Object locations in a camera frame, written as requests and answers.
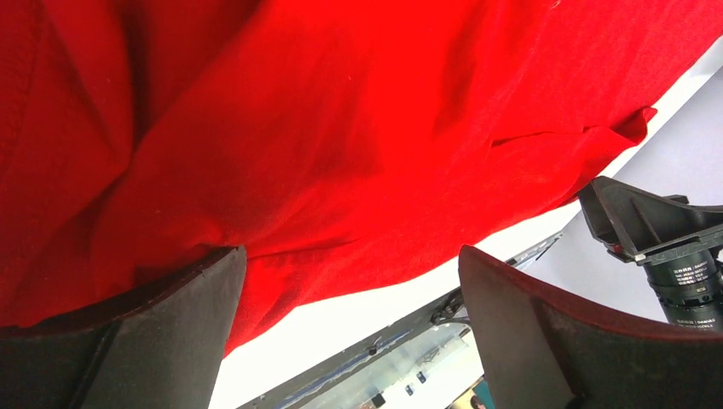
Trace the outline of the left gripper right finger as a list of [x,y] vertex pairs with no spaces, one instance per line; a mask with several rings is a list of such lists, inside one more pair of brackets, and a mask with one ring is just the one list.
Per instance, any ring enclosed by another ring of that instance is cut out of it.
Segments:
[[627,314],[466,245],[460,286],[499,408],[719,408],[722,336]]

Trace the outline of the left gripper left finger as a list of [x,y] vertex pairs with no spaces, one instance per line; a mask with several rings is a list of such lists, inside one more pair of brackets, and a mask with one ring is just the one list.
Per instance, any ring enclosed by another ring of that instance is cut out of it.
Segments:
[[206,408],[246,275],[224,248],[149,284],[1,330],[4,408]]

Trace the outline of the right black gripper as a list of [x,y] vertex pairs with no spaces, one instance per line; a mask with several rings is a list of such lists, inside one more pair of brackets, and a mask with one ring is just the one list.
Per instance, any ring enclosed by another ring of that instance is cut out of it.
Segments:
[[578,194],[592,236],[622,262],[659,265],[722,249],[722,207],[659,196],[606,176]]

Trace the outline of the red t-shirt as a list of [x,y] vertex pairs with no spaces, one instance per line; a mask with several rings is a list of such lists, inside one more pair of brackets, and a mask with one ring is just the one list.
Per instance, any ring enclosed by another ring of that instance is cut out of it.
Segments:
[[245,246],[228,349],[571,202],[719,1],[4,1],[1,323]]

